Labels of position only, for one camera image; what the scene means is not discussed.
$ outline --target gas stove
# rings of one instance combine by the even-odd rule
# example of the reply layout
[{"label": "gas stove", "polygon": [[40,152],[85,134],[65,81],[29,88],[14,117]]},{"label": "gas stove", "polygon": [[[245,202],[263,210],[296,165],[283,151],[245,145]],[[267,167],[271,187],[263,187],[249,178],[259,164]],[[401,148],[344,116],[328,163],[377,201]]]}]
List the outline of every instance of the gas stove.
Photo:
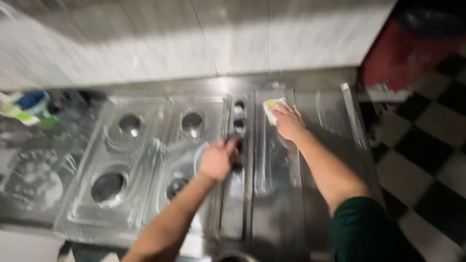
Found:
[{"label": "gas stove", "polygon": [[243,166],[249,164],[243,152],[250,145],[246,119],[254,108],[252,103],[248,106],[252,98],[246,94],[111,97],[78,170],[79,186],[74,194],[70,192],[73,197],[59,215],[56,231],[68,237],[77,232],[76,239],[83,240],[95,230],[117,238],[119,245],[125,238],[133,241],[196,175],[209,144],[237,135],[243,138],[238,145],[242,153],[232,174],[207,196],[189,233],[207,239],[241,239],[247,177]]}]

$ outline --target cleaning sponge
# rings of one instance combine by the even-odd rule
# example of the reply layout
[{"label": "cleaning sponge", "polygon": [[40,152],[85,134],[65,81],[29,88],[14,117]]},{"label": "cleaning sponge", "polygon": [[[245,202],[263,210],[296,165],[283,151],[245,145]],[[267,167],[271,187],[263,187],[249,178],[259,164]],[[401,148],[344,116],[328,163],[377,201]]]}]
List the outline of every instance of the cleaning sponge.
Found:
[{"label": "cleaning sponge", "polygon": [[265,114],[267,115],[268,122],[271,125],[276,125],[277,124],[277,118],[272,115],[272,109],[279,110],[277,107],[277,104],[287,104],[287,99],[282,97],[278,99],[270,99],[262,103],[262,106],[264,107]]}]

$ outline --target forearm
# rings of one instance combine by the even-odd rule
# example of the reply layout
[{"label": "forearm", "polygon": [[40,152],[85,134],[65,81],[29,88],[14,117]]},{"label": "forearm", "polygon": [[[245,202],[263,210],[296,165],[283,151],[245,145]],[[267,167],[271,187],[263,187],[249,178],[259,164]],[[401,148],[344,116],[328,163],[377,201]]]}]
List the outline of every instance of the forearm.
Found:
[{"label": "forearm", "polygon": [[214,180],[197,174],[146,227],[123,261],[173,261],[197,209],[214,185]]},{"label": "forearm", "polygon": [[345,200],[370,195],[366,184],[309,131],[302,132],[294,141],[329,206],[330,215]]}]

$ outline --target green sleeve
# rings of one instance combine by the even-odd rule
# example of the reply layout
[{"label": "green sleeve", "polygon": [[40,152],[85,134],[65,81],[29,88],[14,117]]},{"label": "green sleeve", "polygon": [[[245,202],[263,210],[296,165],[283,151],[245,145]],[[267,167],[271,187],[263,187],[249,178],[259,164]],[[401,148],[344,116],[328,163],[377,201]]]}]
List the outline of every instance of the green sleeve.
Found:
[{"label": "green sleeve", "polygon": [[337,262],[424,261],[396,222],[370,198],[343,202],[330,226]]}]

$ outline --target hand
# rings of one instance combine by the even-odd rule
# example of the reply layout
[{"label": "hand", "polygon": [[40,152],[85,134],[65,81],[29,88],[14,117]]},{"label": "hand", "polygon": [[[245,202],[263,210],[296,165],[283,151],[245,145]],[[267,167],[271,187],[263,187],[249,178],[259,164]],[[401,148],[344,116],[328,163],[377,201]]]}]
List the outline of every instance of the hand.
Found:
[{"label": "hand", "polygon": [[296,105],[277,104],[280,111],[273,109],[272,114],[277,118],[277,131],[285,139],[295,141],[300,134],[308,132]]},{"label": "hand", "polygon": [[199,173],[215,181],[223,181],[232,168],[237,155],[236,144],[240,138],[221,138],[203,154]]}]

